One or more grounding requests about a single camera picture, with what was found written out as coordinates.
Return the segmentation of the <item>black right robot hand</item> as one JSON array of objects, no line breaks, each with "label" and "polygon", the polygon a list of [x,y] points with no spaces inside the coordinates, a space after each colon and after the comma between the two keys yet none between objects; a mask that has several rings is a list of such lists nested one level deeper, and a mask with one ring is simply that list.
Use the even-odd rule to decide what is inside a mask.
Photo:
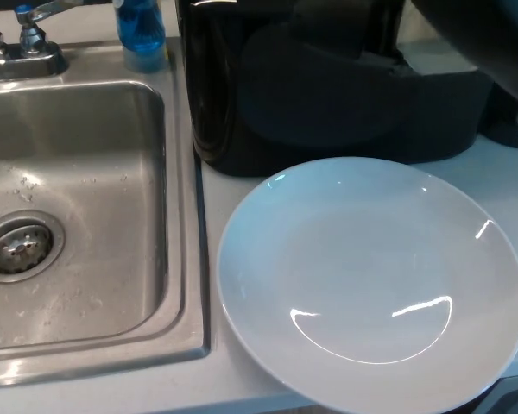
[{"label": "black right robot hand", "polygon": [[467,60],[518,99],[518,1],[414,1]]}]

